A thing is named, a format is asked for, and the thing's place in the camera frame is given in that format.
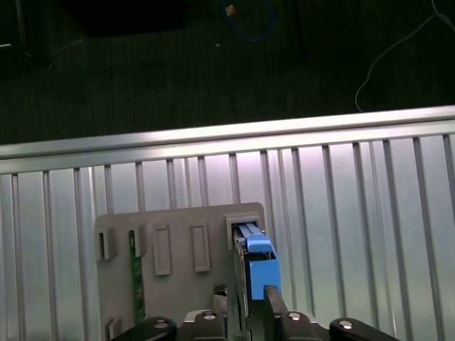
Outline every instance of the green circuit board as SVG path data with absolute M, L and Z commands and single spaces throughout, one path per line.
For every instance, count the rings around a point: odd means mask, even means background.
M 134 231 L 128 233 L 129 236 L 129 258 L 131 262 L 131 273 L 133 283 L 133 307 L 134 322 L 139 324 L 145 318 L 144 303 L 144 282 L 142 279 L 142 262 L 141 257 L 136 255 L 136 238 Z

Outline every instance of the gray mounting plate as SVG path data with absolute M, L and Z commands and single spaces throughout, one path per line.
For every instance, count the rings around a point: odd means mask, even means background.
M 95 238 L 102 340 L 134 325 L 132 230 L 136 255 L 141 255 L 146 316 L 180 324 L 192 310 L 213 309 L 214 286 L 222 283 L 228 289 L 228 318 L 238 321 L 230 230 L 246 221 L 264 227 L 264 208 L 252 202 L 99 217 Z M 237 332 L 232 323 L 228 328 L 230 335 Z

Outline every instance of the wire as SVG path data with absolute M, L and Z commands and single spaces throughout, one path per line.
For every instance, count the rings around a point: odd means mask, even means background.
M 391 50 L 393 50 L 396 46 L 398 46 L 401 43 L 404 43 L 406 40 L 410 39 L 413 37 L 417 32 L 419 32 L 425 25 L 427 25 L 432 19 L 434 18 L 440 18 L 446 25 L 448 25 L 452 31 L 455 33 L 455 26 L 453 23 L 450 21 L 449 18 L 447 18 L 444 14 L 438 11 L 436 4 L 434 3 L 435 0 L 432 0 L 432 7 L 434 10 L 434 14 L 430 17 L 427 18 L 423 23 L 420 24 L 419 27 L 417 27 L 413 32 L 411 32 L 409 35 L 405 36 L 403 39 L 400 39 L 396 43 L 392 44 L 389 48 L 387 48 L 384 52 L 382 52 L 379 56 L 376 57 L 376 59 L 371 63 L 370 69 L 368 70 L 367 77 L 365 81 L 362 83 L 362 85 L 358 88 L 357 92 L 355 93 L 355 106 L 357 107 L 357 110 L 359 112 L 363 112 L 363 110 L 360 108 L 360 105 L 358 104 L 358 95 L 362 91 L 362 89 L 368 84 L 370 81 L 371 73 L 373 72 L 374 67 L 376 64 L 380 61 L 382 57 L 387 55 Z
M 57 55 L 58 53 L 60 53 L 60 52 L 62 52 L 62 51 L 64 51 L 64 50 L 66 50 L 67 48 L 70 48 L 71 46 L 74 46 L 74 45 L 76 45 L 76 44 L 78 44 L 78 43 L 81 43 L 81 42 L 83 42 L 84 40 L 85 40 L 85 38 L 81 38 L 81 39 L 79 39 L 79 40 L 73 41 L 71 44 L 65 45 L 65 46 L 63 46 L 62 48 L 59 48 L 59 49 L 53 51 L 52 53 L 50 53 L 49 57 L 53 57 L 54 55 Z
M 227 21 L 227 24 L 229 27 L 232 29 L 232 31 L 235 33 L 237 37 L 242 39 L 243 41 L 247 41 L 248 43 L 256 43 L 258 41 L 261 41 L 265 39 L 271 32 L 275 23 L 275 13 L 273 11 L 272 6 L 267 2 L 267 0 L 262 0 L 262 3 L 267 7 L 267 11 L 269 12 L 269 17 L 270 17 L 270 24 L 267 30 L 263 34 L 261 34 L 258 38 L 249 38 L 245 36 L 243 33 L 241 33 L 238 29 L 237 26 L 235 25 L 233 19 L 226 13 L 225 8 L 228 6 L 226 4 L 226 0 L 220 0 L 221 7 L 223 8 L 223 12 L 225 14 L 225 18 Z

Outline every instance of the black floor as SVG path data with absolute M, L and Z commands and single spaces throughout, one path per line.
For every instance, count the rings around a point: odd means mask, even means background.
M 232 34 L 217 0 L 200 0 L 184 30 L 118 38 L 85 38 L 54 0 L 41 0 L 53 66 L 18 74 L 7 71 L 19 57 L 2 61 L 0 144 L 357 112 L 371 62 L 433 14 L 430 0 L 299 0 L 302 62 L 291 11 L 270 1 L 274 30 L 251 44 Z M 242 29 L 267 25 L 260 1 L 234 4 Z M 437 5 L 455 22 L 455 1 Z M 377 64 L 359 103 L 455 104 L 454 61 L 455 33 L 434 19 Z

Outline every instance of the white cable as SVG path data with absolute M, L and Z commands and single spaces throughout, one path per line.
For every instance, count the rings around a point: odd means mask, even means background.
M 432 19 L 434 18 L 440 18 L 442 20 L 442 22 L 444 22 L 446 25 L 448 25 L 452 31 L 455 33 L 455 26 L 453 25 L 453 23 L 450 21 L 449 18 L 447 18 L 444 14 L 440 13 L 436 7 L 436 4 L 434 3 L 434 0 L 432 0 L 432 6 L 433 6 L 433 9 L 434 9 L 434 12 L 435 14 L 433 14 L 432 16 L 430 16 L 429 18 L 427 18 L 427 20 L 425 20 L 423 23 L 420 24 L 419 27 L 417 27 L 415 30 L 413 30 L 413 32 L 411 32 L 408 36 L 404 37 L 403 39 L 400 39 L 399 41 L 397 41 L 396 43 L 394 43 L 393 45 L 391 45 L 389 48 L 387 48 L 384 52 L 382 52 L 372 63 L 371 63 L 371 66 L 370 66 L 370 69 L 368 70 L 368 74 L 367 74 L 367 77 L 365 79 L 365 81 L 362 83 L 362 85 L 358 88 L 357 92 L 355 93 L 355 97 L 354 97 L 354 100 L 355 100 L 355 106 L 357 107 L 358 111 L 359 112 L 363 112 L 363 110 L 360 108 L 360 106 L 358 105 L 358 95 L 360 94 L 360 91 L 362 91 L 362 89 L 368 84 L 368 82 L 370 81 L 370 77 L 371 77 L 371 72 L 373 71 L 373 68 L 376 66 L 376 64 L 379 62 L 379 60 L 384 57 L 387 53 L 389 53 L 391 50 L 393 50 L 393 48 L 395 48 L 396 46 L 398 46 L 399 44 L 405 42 L 406 40 L 410 39 L 413 35 L 415 35 L 417 32 L 419 32 L 425 25 L 427 25 Z

